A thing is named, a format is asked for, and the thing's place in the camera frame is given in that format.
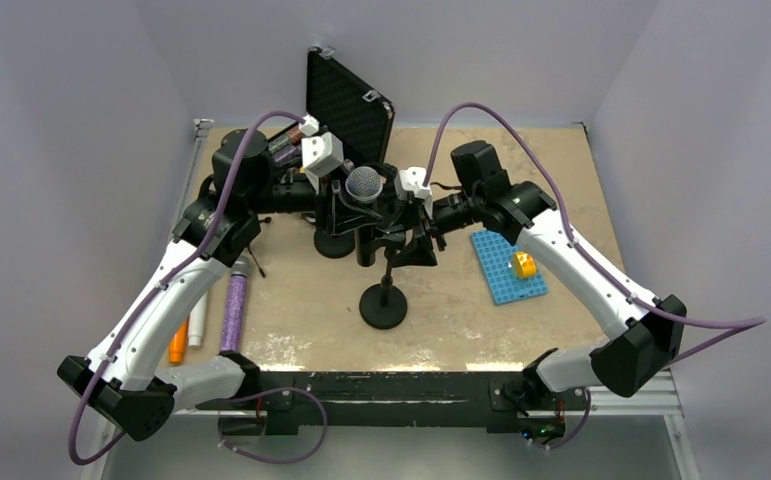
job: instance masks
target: gray wall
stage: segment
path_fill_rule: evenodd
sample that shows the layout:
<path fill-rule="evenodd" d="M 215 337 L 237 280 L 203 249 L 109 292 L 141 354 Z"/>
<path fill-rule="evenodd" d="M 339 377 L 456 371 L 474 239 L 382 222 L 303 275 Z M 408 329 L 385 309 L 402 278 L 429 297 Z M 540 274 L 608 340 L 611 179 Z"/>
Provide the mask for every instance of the gray wall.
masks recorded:
<path fill-rule="evenodd" d="M 437 122 L 475 100 L 517 123 L 590 118 L 656 0 L 136 0 L 188 107 L 222 121 L 305 106 L 305 47 Z M 465 112 L 456 121 L 488 122 Z"/>
<path fill-rule="evenodd" d="M 660 2 L 591 138 L 631 273 L 769 316 L 676 375 L 703 478 L 771 478 L 771 0 Z"/>
<path fill-rule="evenodd" d="M 76 478 L 55 370 L 157 261 L 190 122 L 131 0 L 0 0 L 0 478 Z"/>

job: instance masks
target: white marker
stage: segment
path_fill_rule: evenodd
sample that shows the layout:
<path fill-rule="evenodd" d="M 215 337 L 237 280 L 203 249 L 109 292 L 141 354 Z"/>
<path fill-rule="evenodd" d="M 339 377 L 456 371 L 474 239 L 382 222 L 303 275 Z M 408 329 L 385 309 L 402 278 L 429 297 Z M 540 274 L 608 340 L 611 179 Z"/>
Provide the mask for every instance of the white marker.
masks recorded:
<path fill-rule="evenodd" d="M 191 319 L 188 323 L 188 346 L 199 347 L 202 345 L 202 337 L 205 335 L 205 311 L 208 308 L 208 293 L 203 295 L 194 309 L 191 310 Z"/>

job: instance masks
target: microphone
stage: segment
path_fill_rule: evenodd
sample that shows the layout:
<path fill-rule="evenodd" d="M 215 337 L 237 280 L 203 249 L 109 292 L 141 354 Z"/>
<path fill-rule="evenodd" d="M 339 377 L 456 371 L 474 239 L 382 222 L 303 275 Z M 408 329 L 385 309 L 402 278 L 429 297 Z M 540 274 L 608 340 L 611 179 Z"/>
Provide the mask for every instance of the microphone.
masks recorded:
<path fill-rule="evenodd" d="M 373 203 L 382 193 L 382 177 L 370 167 L 356 167 L 344 181 L 350 197 L 359 203 Z"/>

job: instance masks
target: orange marker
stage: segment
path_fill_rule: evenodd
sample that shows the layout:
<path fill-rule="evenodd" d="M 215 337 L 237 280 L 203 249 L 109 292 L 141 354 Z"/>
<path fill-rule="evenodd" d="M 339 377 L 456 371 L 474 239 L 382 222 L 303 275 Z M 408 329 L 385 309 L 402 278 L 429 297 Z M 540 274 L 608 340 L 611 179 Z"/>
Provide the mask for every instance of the orange marker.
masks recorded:
<path fill-rule="evenodd" d="M 185 349 L 188 347 L 188 319 L 179 327 L 173 340 L 170 340 L 170 346 L 167 348 L 170 363 L 178 365 L 185 358 Z"/>

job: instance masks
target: tan tabletop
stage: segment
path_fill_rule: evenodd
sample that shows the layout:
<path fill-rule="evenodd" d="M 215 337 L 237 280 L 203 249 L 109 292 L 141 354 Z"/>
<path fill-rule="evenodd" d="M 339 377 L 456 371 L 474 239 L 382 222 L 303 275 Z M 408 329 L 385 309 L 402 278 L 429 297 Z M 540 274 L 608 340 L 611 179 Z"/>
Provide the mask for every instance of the tan tabletop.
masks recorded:
<path fill-rule="evenodd" d="M 211 131 L 198 181 L 211 173 L 211 154 L 231 129 Z M 272 135 L 275 130 L 264 129 Z M 520 131 L 559 185 L 571 221 L 615 265 L 623 268 L 591 153 L 581 128 Z M 399 168 L 426 166 L 433 128 L 395 128 L 386 162 Z M 483 139 L 497 149 L 512 183 L 531 180 L 549 187 L 520 147 L 502 129 L 451 128 L 444 135 L 433 181 L 456 185 L 450 151 Z M 446 196 L 434 188 L 436 198 Z M 494 306 L 469 235 L 475 225 L 446 236 L 437 267 L 393 272 L 408 298 L 405 321 L 392 330 L 367 326 L 358 313 L 361 293 L 378 284 L 385 270 L 382 251 L 370 268 L 355 255 L 320 256 L 314 227 L 296 215 L 272 215 L 252 249 L 267 271 L 250 277 L 242 353 L 265 370 L 519 370 L 552 347 L 574 347 L 602 337 L 588 311 L 539 265 L 548 285 L 544 296 Z M 185 363 L 217 353 L 227 279 L 209 292 L 205 339 L 189 348 Z M 162 360 L 166 365 L 166 356 Z"/>

